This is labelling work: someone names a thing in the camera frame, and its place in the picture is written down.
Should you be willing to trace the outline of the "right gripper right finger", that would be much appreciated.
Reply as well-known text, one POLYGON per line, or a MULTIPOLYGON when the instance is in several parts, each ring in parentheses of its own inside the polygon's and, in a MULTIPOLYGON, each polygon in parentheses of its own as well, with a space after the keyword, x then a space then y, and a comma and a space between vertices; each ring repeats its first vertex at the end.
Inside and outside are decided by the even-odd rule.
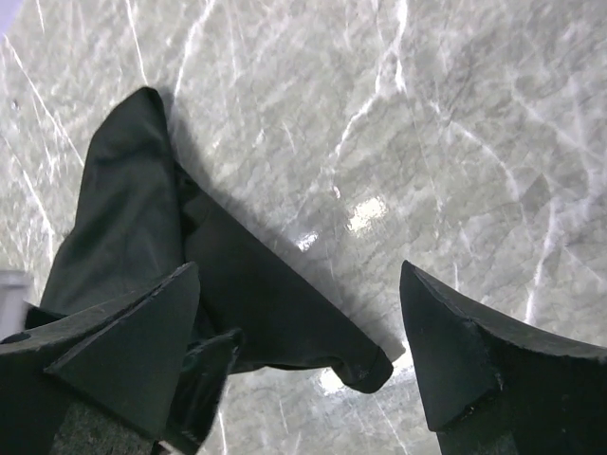
POLYGON ((410 262, 400 300, 442 453, 605 453, 605 348, 520 322, 410 262))

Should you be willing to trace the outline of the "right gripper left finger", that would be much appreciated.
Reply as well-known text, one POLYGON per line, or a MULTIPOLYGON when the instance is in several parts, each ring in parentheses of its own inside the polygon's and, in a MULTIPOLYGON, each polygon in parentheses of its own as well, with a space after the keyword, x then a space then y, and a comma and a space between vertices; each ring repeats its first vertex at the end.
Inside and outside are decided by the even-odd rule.
POLYGON ((148 454, 198 305, 194 264, 1 343, 4 454, 148 454))

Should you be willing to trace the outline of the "black t-shirt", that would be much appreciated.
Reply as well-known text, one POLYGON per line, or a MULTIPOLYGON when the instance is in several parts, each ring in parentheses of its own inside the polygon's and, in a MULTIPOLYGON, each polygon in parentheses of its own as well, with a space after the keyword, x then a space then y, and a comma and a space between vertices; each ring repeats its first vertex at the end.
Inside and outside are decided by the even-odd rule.
POLYGON ((178 163, 163 99, 144 86, 92 136, 74 226, 53 261, 40 309, 61 319, 142 289, 178 268, 196 302, 164 442, 194 454, 227 378, 265 367, 328 368, 369 394, 390 378, 385 352, 237 220, 178 163))

